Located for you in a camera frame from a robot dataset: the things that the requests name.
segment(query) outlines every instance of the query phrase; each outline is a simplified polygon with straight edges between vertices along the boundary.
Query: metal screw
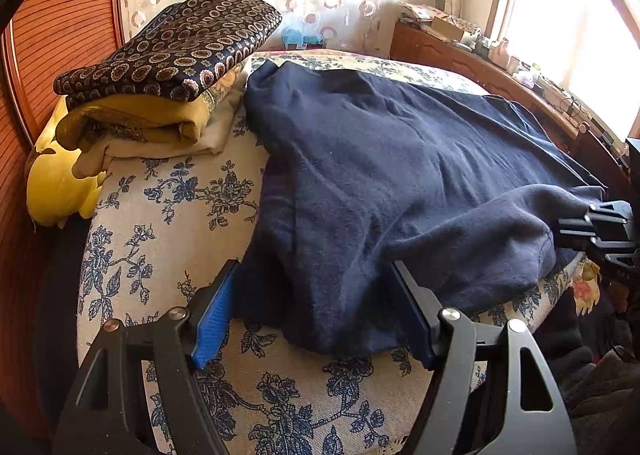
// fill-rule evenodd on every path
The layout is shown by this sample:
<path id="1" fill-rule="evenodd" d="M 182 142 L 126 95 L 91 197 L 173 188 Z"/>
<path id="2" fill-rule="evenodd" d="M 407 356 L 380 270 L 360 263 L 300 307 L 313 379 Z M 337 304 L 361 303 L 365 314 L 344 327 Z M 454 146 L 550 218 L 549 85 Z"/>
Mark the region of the metal screw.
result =
<path id="1" fill-rule="evenodd" d="M 518 334 L 522 334 L 525 330 L 527 330 L 527 326 L 524 321 L 517 319 L 509 320 L 509 328 L 512 331 L 517 332 Z"/>
<path id="2" fill-rule="evenodd" d="M 184 307 L 174 307 L 172 309 L 169 309 L 169 317 L 172 320 L 178 321 L 184 318 L 185 316 L 187 316 L 187 309 Z"/>
<path id="3" fill-rule="evenodd" d="M 458 309 L 454 309 L 453 307 L 447 307 L 446 309 L 442 309 L 442 317 L 445 320 L 455 321 L 460 319 L 460 311 Z"/>
<path id="4" fill-rule="evenodd" d="M 110 319 L 104 322 L 104 325 L 102 326 L 102 328 L 107 332 L 113 332 L 114 330 L 117 330 L 119 326 L 120 326 L 120 322 L 118 320 Z"/>

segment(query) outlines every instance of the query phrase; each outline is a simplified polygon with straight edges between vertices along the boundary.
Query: folded blanket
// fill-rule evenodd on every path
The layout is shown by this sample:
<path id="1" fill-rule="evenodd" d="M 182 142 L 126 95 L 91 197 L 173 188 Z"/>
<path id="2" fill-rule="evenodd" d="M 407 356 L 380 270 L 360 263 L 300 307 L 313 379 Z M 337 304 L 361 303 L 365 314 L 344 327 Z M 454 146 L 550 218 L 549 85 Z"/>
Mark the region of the folded blanket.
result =
<path id="1" fill-rule="evenodd" d="M 242 94 L 246 79 L 249 75 L 250 64 L 238 74 L 236 82 L 229 93 L 221 99 L 209 122 L 200 132 L 200 138 L 195 143 L 190 142 L 138 142 L 114 135 L 105 135 L 94 143 L 88 150 L 83 151 L 72 168 L 74 177 L 83 179 L 107 171 L 114 158 L 145 157 L 149 159 L 164 159 L 180 155 L 196 155 L 201 153 L 220 153 L 225 147 L 231 130 L 234 115 Z"/>
<path id="2" fill-rule="evenodd" d="M 244 105 L 270 159 L 236 314 L 319 353 L 398 345 L 394 258 L 465 311 L 522 296 L 554 265 L 548 223 L 602 195 L 526 109 L 496 96 L 267 62 Z M 588 184 L 579 197 L 553 187 Z"/>
<path id="3" fill-rule="evenodd" d="M 249 70 L 249 61 L 242 61 L 191 102 L 150 94 L 114 94 L 88 101 L 59 122 L 56 140 L 65 149 L 80 148 L 83 152 L 107 135 L 138 142 L 193 145 L 216 105 L 237 82 L 244 85 Z"/>

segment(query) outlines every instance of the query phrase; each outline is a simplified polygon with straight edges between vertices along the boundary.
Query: cardboard box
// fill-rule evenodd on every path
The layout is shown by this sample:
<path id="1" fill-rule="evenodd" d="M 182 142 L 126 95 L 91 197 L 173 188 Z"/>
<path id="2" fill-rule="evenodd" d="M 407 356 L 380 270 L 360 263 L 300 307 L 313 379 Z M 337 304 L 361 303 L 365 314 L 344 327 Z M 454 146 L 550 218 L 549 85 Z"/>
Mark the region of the cardboard box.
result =
<path id="1" fill-rule="evenodd" d="M 436 32 L 439 32 L 445 38 L 448 38 L 453 41 L 462 42 L 463 39 L 469 40 L 471 38 L 471 34 L 469 34 L 467 31 L 459 29 L 455 25 L 450 24 L 449 22 L 444 21 L 443 19 L 440 19 L 440 18 L 433 19 L 433 22 L 431 22 L 431 29 Z"/>

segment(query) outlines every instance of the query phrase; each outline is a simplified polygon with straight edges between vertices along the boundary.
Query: bed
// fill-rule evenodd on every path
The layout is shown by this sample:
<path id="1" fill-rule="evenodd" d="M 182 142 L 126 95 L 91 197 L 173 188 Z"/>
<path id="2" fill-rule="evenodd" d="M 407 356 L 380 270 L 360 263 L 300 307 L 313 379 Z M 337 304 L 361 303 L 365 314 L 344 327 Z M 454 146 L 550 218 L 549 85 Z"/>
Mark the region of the bed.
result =
<path id="1" fill-rule="evenodd" d="M 338 51 L 257 53 L 254 70 L 266 59 L 486 93 L 452 72 Z M 241 107 L 220 154 L 113 161 L 82 260 L 80 362 L 105 320 L 153 321 L 186 304 L 228 258 L 242 258 L 267 157 Z M 518 317 L 534 330 L 583 265 L 578 255 L 529 294 L 474 319 L 503 324 Z M 483 368 L 476 366 L 473 387 L 482 381 Z M 152 363 L 143 365 L 143 374 L 158 446 L 174 453 Z M 330 359 L 290 346 L 276 329 L 232 321 L 218 357 L 198 381 L 231 454 L 389 454 L 400 450 L 430 373 L 404 348 Z"/>

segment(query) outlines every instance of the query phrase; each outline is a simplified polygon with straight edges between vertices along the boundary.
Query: window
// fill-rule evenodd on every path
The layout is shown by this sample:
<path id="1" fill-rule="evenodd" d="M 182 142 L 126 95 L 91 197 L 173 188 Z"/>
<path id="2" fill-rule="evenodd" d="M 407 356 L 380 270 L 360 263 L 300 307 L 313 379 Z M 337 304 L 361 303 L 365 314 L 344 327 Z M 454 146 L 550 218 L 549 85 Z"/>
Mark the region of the window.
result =
<path id="1" fill-rule="evenodd" d="M 640 49 L 610 0 L 513 0 L 501 35 L 620 139 L 640 108 Z"/>

